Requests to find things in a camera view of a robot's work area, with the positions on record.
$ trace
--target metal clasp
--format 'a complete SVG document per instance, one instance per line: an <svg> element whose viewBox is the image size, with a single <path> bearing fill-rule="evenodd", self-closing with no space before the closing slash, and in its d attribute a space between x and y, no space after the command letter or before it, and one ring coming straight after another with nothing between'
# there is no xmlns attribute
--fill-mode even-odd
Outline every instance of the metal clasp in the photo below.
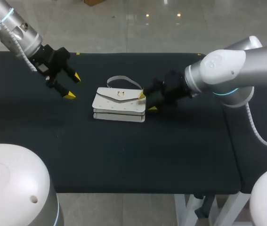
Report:
<svg viewBox="0 0 267 226"><path fill-rule="evenodd" d="M118 96L121 97L121 96L124 96L125 95L125 92L119 92L118 91Z"/></svg>

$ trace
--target cardboard box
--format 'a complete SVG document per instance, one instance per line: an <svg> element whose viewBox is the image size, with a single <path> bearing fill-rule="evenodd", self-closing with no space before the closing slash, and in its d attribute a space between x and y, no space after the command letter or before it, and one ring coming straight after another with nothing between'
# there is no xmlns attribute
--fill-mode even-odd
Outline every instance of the cardboard box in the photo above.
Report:
<svg viewBox="0 0 267 226"><path fill-rule="evenodd" d="M84 0L84 2L89 6L94 6L96 4L99 4L105 0Z"/></svg>

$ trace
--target white handbag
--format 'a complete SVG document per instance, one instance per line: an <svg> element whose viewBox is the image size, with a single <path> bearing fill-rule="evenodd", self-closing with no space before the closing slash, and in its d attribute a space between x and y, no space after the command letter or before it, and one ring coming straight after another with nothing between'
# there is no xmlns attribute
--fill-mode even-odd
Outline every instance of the white handbag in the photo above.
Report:
<svg viewBox="0 0 267 226"><path fill-rule="evenodd" d="M114 80L127 80L139 89L111 88L109 83ZM146 98L139 100L141 86L130 78L122 75L107 80L108 88L98 88L92 104L94 118L113 121L144 122Z"/></svg>

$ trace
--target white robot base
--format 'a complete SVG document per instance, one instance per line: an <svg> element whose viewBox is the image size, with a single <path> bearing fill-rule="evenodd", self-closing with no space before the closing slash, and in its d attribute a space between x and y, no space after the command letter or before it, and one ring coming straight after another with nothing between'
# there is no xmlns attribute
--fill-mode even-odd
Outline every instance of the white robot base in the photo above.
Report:
<svg viewBox="0 0 267 226"><path fill-rule="evenodd" d="M0 144L0 226L64 226L42 160L30 150Z"/></svg>

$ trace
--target robotic arm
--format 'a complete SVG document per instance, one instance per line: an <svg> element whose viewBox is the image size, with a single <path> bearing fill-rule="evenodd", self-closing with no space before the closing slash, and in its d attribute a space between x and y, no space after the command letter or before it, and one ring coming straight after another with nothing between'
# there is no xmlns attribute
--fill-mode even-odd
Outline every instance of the robotic arm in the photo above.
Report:
<svg viewBox="0 0 267 226"><path fill-rule="evenodd" d="M267 47L255 37L209 53L203 60L188 66L184 72L172 71L164 81L154 80L141 97L159 93L149 108L172 104L178 99L213 92L229 107L246 105L253 96L253 86L267 85Z"/></svg>
<svg viewBox="0 0 267 226"><path fill-rule="evenodd" d="M67 99L75 98L56 80L64 70L74 82L81 81L67 63L70 53L65 48L54 50L49 45L43 46L42 37L5 0L0 0L0 41L17 57L22 57L32 71L43 75L49 88Z"/></svg>

